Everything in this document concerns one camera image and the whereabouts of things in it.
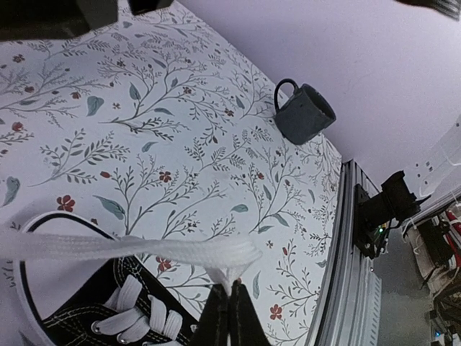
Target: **white shoelace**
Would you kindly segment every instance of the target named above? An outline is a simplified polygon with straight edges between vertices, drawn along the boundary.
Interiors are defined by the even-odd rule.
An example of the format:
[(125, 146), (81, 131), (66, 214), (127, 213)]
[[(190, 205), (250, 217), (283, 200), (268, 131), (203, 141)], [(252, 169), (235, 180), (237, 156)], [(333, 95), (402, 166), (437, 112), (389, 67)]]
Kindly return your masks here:
[[(122, 345), (137, 342), (153, 330), (173, 340), (161, 345), (180, 346), (181, 344), (176, 340), (182, 328), (182, 316), (176, 311), (167, 311), (163, 301), (154, 296), (148, 296), (151, 301), (151, 317), (148, 319), (136, 307), (136, 301), (142, 289), (143, 285), (132, 275), (128, 275), (123, 286), (118, 288), (105, 304), (118, 314), (94, 322), (91, 330), (95, 334), (117, 335), (117, 341)], [(143, 346), (150, 345), (154, 344), (149, 342), (143, 344)]]
[[(113, 241), (85, 236), (24, 234), (9, 229), (2, 233), (0, 234), (0, 258), (21, 261), (101, 260), (148, 253), (168, 260), (204, 267), (212, 281), (223, 285), (229, 296), (233, 282), (261, 256), (261, 252), (247, 236), (211, 241), (159, 241), (135, 237)], [(95, 322), (91, 327), (93, 331), (117, 335), (117, 340), (122, 344), (142, 339), (149, 330), (176, 340), (182, 327), (181, 315), (175, 311), (167, 311), (160, 300), (150, 296), (151, 318), (148, 319), (135, 307), (141, 289), (142, 285), (133, 276), (128, 276), (121, 289), (116, 290), (107, 303), (119, 313)], [(164, 344), (164, 346), (178, 345), (180, 344), (176, 341)]]

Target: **shoe tongue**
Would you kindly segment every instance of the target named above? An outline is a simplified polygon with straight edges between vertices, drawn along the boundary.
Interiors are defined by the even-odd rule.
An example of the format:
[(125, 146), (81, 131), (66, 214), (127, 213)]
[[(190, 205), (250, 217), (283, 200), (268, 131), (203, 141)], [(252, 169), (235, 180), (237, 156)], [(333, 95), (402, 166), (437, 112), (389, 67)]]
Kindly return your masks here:
[(100, 267), (68, 300), (66, 305), (105, 305), (115, 290), (119, 288), (113, 273), (117, 261), (118, 259), (111, 259)]

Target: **floral tablecloth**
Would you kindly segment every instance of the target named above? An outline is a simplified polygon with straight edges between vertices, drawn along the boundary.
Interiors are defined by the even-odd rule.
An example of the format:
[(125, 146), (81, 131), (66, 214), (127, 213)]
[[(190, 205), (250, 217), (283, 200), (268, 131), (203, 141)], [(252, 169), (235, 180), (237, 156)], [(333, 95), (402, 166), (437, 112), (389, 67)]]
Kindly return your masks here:
[[(298, 147), (284, 140), (273, 90), (177, 2), (142, 17), (121, 6), (117, 24), (75, 40), (3, 43), (3, 227), (67, 210), (118, 236), (250, 234), (264, 256), (242, 281), (269, 341), (301, 345), (321, 290), (341, 157), (323, 135)], [(202, 268), (142, 260), (200, 316), (210, 284)], [(20, 314), (11, 262), (0, 274), (0, 310), (14, 310), (0, 334), (30, 345), (11, 319)]]

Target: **black sneaker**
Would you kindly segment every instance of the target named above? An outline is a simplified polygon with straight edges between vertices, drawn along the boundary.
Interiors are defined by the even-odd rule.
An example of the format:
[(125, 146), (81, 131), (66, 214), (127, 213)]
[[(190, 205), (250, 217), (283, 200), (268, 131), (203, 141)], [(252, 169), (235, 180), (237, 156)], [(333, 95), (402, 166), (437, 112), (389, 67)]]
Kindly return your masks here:
[[(101, 236), (78, 216), (53, 212), (26, 232)], [(197, 320), (136, 257), (18, 262), (17, 287), (26, 315), (45, 345), (188, 345)]]

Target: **floor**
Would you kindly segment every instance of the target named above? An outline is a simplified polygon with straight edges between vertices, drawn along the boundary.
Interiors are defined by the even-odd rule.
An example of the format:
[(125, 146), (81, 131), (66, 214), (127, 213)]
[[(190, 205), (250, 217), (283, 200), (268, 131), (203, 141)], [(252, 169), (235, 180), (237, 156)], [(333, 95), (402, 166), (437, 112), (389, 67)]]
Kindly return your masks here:
[(431, 299), (427, 288), (420, 289), (419, 275), (410, 244), (403, 243), (399, 231), (389, 238), (389, 253), (374, 262), (382, 279), (379, 346), (422, 346), (431, 343), (428, 312)]

